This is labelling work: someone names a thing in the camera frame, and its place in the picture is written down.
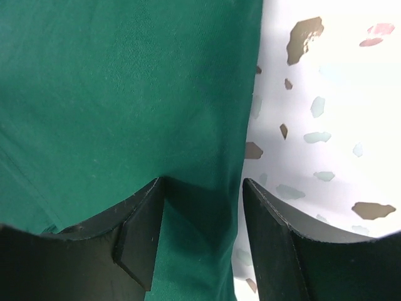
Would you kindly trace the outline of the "green surgical drape cloth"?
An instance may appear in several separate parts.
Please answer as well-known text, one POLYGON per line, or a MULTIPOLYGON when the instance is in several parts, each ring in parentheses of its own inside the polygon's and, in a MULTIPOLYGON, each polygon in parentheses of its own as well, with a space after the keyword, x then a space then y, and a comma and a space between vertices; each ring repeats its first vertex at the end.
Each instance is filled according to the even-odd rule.
POLYGON ((234 300, 261 1, 2 1, 1 221, 60 230, 166 178, 147 300, 234 300))

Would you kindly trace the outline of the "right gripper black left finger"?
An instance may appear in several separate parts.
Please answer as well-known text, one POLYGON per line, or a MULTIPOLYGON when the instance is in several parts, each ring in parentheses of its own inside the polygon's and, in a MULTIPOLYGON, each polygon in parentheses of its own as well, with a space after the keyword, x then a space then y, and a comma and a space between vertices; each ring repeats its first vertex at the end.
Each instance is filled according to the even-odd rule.
POLYGON ((1 225, 1 299, 143 300, 164 210, 156 178, 126 200, 52 234, 1 225))

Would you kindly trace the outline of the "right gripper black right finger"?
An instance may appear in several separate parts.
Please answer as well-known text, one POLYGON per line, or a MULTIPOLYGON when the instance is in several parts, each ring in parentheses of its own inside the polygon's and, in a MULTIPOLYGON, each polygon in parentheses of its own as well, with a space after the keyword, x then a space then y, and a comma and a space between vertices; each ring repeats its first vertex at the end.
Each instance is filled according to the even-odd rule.
POLYGON ((252 179, 242 188, 261 300, 400 299, 400 233, 358 235, 308 216, 252 179))

